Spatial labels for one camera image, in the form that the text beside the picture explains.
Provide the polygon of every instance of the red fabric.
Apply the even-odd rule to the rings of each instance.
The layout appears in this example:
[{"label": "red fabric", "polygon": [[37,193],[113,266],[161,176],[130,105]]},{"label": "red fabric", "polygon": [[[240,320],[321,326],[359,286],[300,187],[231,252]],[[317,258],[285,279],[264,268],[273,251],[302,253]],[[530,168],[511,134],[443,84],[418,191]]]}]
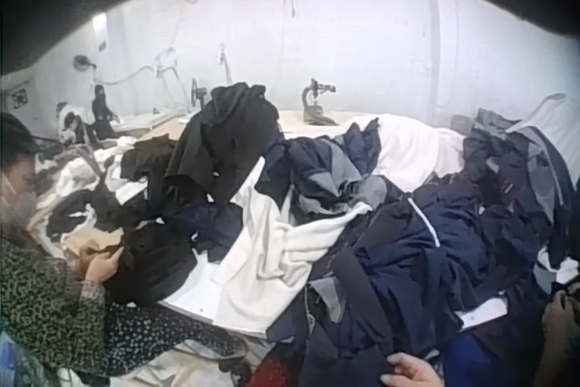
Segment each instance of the red fabric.
[{"label": "red fabric", "polygon": [[246,387],[289,387],[287,369],[278,360],[264,360],[256,369]]}]

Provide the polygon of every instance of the face mask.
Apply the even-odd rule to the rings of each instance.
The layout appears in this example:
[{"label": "face mask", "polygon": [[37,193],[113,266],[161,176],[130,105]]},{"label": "face mask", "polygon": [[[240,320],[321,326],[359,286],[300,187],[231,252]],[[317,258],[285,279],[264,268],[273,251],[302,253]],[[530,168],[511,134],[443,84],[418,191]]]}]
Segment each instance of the face mask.
[{"label": "face mask", "polygon": [[16,194],[10,180],[3,176],[7,182],[8,188],[12,191],[17,200],[14,204],[8,204],[5,198],[2,198],[7,209],[7,218],[11,219],[17,226],[26,228],[36,211],[36,193],[26,192],[24,194]]}]

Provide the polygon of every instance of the black fabric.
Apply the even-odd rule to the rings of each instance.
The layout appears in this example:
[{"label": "black fabric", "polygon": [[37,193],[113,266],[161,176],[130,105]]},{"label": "black fabric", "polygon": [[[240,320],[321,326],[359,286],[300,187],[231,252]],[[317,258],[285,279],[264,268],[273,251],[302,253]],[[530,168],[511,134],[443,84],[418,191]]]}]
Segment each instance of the black fabric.
[{"label": "black fabric", "polygon": [[89,205],[94,209],[94,226],[99,230],[112,232],[119,227],[134,228],[143,220],[145,212],[135,206],[142,196],[132,198],[122,206],[115,194],[107,189],[105,180],[111,163],[112,161],[105,162],[105,171],[94,190],[75,191],[53,210],[46,226],[46,235],[53,242],[60,241],[62,235],[71,233],[87,219]]},{"label": "black fabric", "polygon": [[239,190],[277,129],[278,110],[266,87],[237,83],[212,90],[179,138],[166,175],[191,201],[211,195],[225,206]]},{"label": "black fabric", "polygon": [[86,221],[87,216],[72,217],[77,213],[85,213],[87,205],[91,203],[92,191],[77,190],[65,198],[48,218],[46,236],[53,242],[61,240],[62,235],[71,233],[77,226]]},{"label": "black fabric", "polygon": [[183,286],[197,264],[189,236],[173,226],[149,223],[121,238],[117,274],[104,283],[117,304],[154,306]]},{"label": "black fabric", "polygon": [[164,179],[176,144],[169,135],[142,140],[121,158],[122,178],[131,181],[147,179],[147,204],[142,210],[143,219],[158,218],[177,209],[177,192]]},{"label": "black fabric", "polygon": [[570,227],[568,228],[570,257],[580,261],[580,179],[575,184],[570,209]]}]

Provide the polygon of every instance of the white wall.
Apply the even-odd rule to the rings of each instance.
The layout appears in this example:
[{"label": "white wall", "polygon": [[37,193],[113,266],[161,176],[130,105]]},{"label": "white wall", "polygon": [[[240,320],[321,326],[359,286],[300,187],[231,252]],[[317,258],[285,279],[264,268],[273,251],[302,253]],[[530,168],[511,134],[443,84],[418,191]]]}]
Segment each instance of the white wall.
[{"label": "white wall", "polygon": [[[301,106],[314,77],[336,85],[327,110],[388,111],[444,124],[453,113],[486,107],[524,116],[546,95],[580,97],[580,45],[482,0],[132,0],[108,13],[109,42],[98,53],[91,24],[55,46],[33,68],[46,113],[66,100],[88,105],[92,73],[73,56],[99,64],[118,82],[173,46],[189,89],[225,83],[226,47],[234,82],[263,83],[281,109]],[[108,86],[121,115],[181,104],[179,85],[151,71]]]},{"label": "white wall", "polygon": [[551,34],[484,0],[439,0],[441,34],[437,113],[508,118],[547,95],[580,98],[580,43]]}]

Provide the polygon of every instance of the woman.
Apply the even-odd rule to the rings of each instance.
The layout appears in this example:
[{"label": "woman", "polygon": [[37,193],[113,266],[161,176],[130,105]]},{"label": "woman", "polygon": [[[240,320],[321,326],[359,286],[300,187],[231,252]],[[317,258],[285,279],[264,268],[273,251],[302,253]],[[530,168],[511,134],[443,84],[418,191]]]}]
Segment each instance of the woman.
[{"label": "woman", "polygon": [[111,127],[111,121],[119,121],[119,117],[112,113],[107,106],[107,95],[102,85],[94,87],[94,100],[92,101],[92,114],[94,115],[94,124],[92,125],[97,133],[99,140],[108,140],[117,138]]},{"label": "woman", "polygon": [[60,102],[56,105],[58,117],[58,136],[64,145],[97,143],[93,132],[93,119],[91,114],[80,106],[74,106],[68,102]]},{"label": "woman", "polygon": [[187,339],[223,358],[245,353],[241,340],[169,309],[110,301],[102,283],[117,271],[121,251],[79,267],[49,257],[26,231],[36,207],[34,140],[12,115],[2,113],[1,129],[0,325],[17,345],[46,368],[105,377],[131,372]]}]

